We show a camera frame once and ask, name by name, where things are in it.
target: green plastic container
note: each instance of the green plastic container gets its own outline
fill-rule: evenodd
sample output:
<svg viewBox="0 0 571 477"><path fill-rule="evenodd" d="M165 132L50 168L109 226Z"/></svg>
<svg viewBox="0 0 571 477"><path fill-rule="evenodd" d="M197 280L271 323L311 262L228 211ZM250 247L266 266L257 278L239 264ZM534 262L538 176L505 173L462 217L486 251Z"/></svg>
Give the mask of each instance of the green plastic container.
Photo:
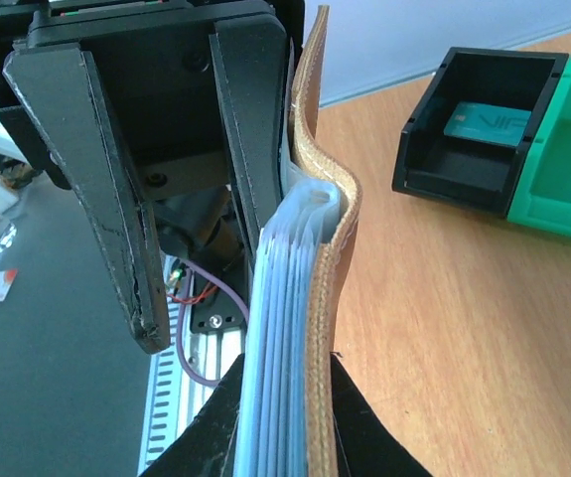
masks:
<svg viewBox="0 0 571 477"><path fill-rule="evenodd" d="M528 151L507 219L571 236L571 56Z"/></svg>

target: white wall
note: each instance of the white wall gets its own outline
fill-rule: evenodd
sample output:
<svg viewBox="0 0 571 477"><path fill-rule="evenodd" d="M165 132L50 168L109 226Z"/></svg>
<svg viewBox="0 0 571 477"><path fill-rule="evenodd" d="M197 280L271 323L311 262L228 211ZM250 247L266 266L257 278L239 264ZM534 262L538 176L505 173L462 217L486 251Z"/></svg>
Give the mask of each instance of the white wall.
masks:
<svg viewBox="0 0 571 477"><path fill-rule="evenodd" d="M515 48L571 30L571 0L307 0L307 32L323 3L323 105L425 75L452 46Z"/></svg>

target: tabletop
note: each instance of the tabletop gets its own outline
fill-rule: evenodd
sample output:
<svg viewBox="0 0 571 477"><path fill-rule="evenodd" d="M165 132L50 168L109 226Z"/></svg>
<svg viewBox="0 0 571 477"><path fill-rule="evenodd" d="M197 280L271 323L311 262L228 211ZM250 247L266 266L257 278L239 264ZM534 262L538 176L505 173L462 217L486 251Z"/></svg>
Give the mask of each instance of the tabletop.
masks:
<svg viewBox="0 0 571 477"><path fill-rule="evenodd" d="M571 34L531 49L571 53ZM571 239L391 192L428 82L321 111L364 191L335 349L434 475L571 475Z"/></svg>

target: wallet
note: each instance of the wallet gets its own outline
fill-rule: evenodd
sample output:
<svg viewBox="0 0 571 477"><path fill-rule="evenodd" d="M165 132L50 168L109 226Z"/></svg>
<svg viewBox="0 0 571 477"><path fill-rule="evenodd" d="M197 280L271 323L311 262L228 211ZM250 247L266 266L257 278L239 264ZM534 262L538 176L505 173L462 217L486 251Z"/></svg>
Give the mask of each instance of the wallet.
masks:
<svg viewBox="0 0 571 477"><path fill-rule="evenodd" d="M357 177L316 142L323 55L329 7L321 6L292 84L289 134L294 162L310 176L341 191L341 220L329 243L321 244L308 303L305 409L309 476L338 475L332 408L330 352L334 346L340 294L357 236L362 189Z"/></svg>

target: bolt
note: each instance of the bolt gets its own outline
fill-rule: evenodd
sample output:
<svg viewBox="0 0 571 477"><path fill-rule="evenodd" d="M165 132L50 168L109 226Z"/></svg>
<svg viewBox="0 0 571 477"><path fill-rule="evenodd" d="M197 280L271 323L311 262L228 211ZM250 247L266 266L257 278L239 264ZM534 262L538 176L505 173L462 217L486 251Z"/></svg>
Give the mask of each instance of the bolt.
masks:
<svg viewBox="0 0 571 477"><path fill-rule="evenodd" d="M211 327L220 328L220 326L223 324L223 318L221 318L221 315L213 315L210 317L208 322L210 323Z"/></svg>

